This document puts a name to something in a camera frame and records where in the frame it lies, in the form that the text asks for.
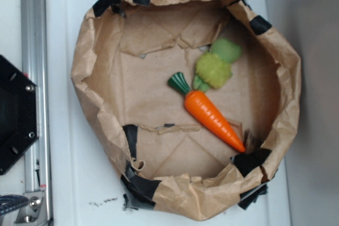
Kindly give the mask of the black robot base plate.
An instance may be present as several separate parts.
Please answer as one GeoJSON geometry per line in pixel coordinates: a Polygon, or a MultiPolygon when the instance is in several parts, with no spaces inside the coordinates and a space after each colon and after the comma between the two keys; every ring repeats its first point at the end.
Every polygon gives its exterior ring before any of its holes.
{"type": "Polygon", "coordinates": [[[38,138],[37,86],[1,56],[1,175],[38,138]]]}

